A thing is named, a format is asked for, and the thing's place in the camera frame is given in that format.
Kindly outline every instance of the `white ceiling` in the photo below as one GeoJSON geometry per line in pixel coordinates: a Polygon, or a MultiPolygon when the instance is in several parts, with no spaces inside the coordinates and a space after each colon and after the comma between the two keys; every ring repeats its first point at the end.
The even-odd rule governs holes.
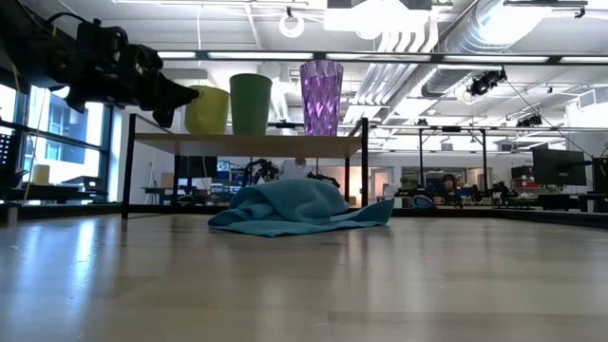
{"type": "MultiPolygon", "coordinates": [[[[38,10],[43,16],[57,11],[70,10],[92,19],[103,20],[105,26],[121,26],[127,30],[130,40],[156,49],[198,48],[197,16],[200,17],[200,40],[203,49],[269,49],[269,50],[374,50],[377,43],[364,40],[352,32],[335,32],[323,29],[323,24],[306,21],[304,33],[296,38],[283,36],[277,26],[278,16],[254,18],[254,28],[250,25],[242,9],[230,9],[232,14],[223,13],[221,9],[197,7],[167,7],[142,4],[116,4],[112,0],[23,0],[24,3],[38,10]]],[[[454,9],[446,20],[453,20],[472,0],[452,0],[454,9]]],[[[272,11],[253,10],[254,15],[274,13],[272,11]]],[[[67,32],[74,32],[77,22],[71,18],[61,19],[60,27],[67,32]]],[[[440,25],[444,29],[449,23],[440,25]]],[[[521,41],[515,44],[510,52],[517,53],[603,53],[608,51],[608,21],[583,17],[547,18],[521,41]]],[[[202,63],[218,80],[219,86],[227,86],[227,78],[234,73],[255,72],[255,63],[202,63]]],[[[356,91],[364,79],[367,64],[345,64],[345,92],[356,91]]],[[[167,64],[165,67],[199,67],[198,63],[167,64]]],[[[297,69],[298,64],[289,68],[297,69]]],[[[562,103],[572,97],[556,97],[556,92],[566,91],[569,87],[554,88],[553,94],[547,94],[543,87],[546,83],[573,84],[608,84],[606,67],[508,67],[509,81],[526,83],[518,86],[530,103],[552,99],[544,111],[555,123],[559,123],[563,114],[562,103]]],[[[473,115],[479,118],[489,117],[484,122],[496,122],[505,115],[513,114],[526,107],[526,103],[508,87],[490,95],[511,96],[513,98],[485,97],[473,106],[473,115]]],[[[458,101],[440,101],[433,109],[437,114],[430,118],[434,124],[457,124],[470,120],[471,106],[462,100],[462,93],[456,94],[458,101]]],[[[289,105],[301,104],[298,94],[288,96],[289,105]]]]}

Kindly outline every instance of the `ceiling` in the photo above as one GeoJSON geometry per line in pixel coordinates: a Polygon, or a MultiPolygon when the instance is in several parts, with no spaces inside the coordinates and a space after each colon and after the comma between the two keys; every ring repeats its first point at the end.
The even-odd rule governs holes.
{"type": "MultiPolygon", "coordinates": [[[[132,43],[145,44],[159,50],[201,48],[356,51],[377,50],[380,44],[379,38],[365,40],[354,32],[324,30],[323,24],[318,22],[322,21],[323,14],[323,10],[319,9],[307,10],[306,13],[310,14],[313,20],[305,20],[305,29],[301,36],[288,38],[278,29],[278,21],[283,14],[282,9],[252,9],[252,23],[244,9],[234,8],[117,4],[112,0],[22,1],[42,16],[70,10],[86,19],[100,18],[105,26],[120,26],[126,29],[132,43]]],[[[446,29],[471,2],[472,0],[452,0],[453,9],[443,11],[438,16],[440,32],[446,29]]],[[[73,34],[77,22],[65,17],[61,19],[59,25],[63,30],[73,34]]],[[[608,52],[606,31],[608,31],[608,20],[588,16],[575,19],[574,15],[551,16],[542,19],[529,34],[511,46],[507,52],[604,53],[608,52]]],[[[227,87],[230,76],[239,72],[257,72],[257,65],[258,63],[173,62],[167,63],[165,67],[203,67],[209,71],[218,86],[227,87]]],[[[343,96],[350,97],[356,93],[365,79],[370,65],[345,64],[344,67],[343,96]]],[[[299,63],[287,64],[287,68],[298,70],[299,63]]],[[[505,71],[509,82],[516,85],[529,103],[542,108],[542,113],[552,124],[561,124],[564,104],[577,99],[576,96],[560,93],[582,93],[591,85],[608,84],[606,67],[509,66],[505,71]]],[[[456,87],[443,100],[430,108],[432,110],[421,113],[421,117],[426,118],[429,124],[468,124],[473,120],[481,124],[515,125],[516,119],[506,118],[511,119],[513,114],[527,108],[527,104],[508,85],[495,88],[482,99],[476,99],[473,105],[468,104],[470,98],[464,96],[464,89],[462,86],[456,87]]],[[[299,91],[288,93],[286,98],[290,109],[301,107],[299,91]]]]}

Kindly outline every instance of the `computer monitor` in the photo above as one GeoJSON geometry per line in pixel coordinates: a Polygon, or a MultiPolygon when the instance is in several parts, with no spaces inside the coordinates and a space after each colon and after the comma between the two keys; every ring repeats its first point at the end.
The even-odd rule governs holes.
{"type": "Polygon", "coordinates": [[[180,178],[213,178],[218,175],[218,157],[180,157],[180,178]]]}
{"type": "Polygon", "coordinates": [[[534,182],[553,185],[587,185],[585,156],[578,151],[533,148],[534,182]]]}

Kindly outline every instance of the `yellow cup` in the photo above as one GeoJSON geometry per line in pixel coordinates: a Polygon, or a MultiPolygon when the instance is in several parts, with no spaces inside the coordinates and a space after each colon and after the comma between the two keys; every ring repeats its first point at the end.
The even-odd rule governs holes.
{"type": "Polygon", "coordinates": [[[185,126],[191,134],[224,134],[228,123],[228,92],[206,85],[193,85],[199,97],[186,106],[185,126]]]}

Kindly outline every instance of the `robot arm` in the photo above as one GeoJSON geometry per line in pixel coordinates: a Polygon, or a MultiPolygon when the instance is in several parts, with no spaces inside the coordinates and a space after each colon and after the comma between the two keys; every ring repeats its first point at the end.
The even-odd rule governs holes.
{"type": "Polygon", "coordinates": [[[129,44],[122,28],[103,28],[72,13],[36,19],[18,0],[0,1],[0,38],[19,74],[50,90],[69,86],[66,103],[80,112],[86,102],[153,111],[170,127],[173,111],[189,104],[196,90],[167,80],[157,51],[129,44]],[[81,21],[76,39],[57,36],[52,21],[69,15],[81,21]]]}

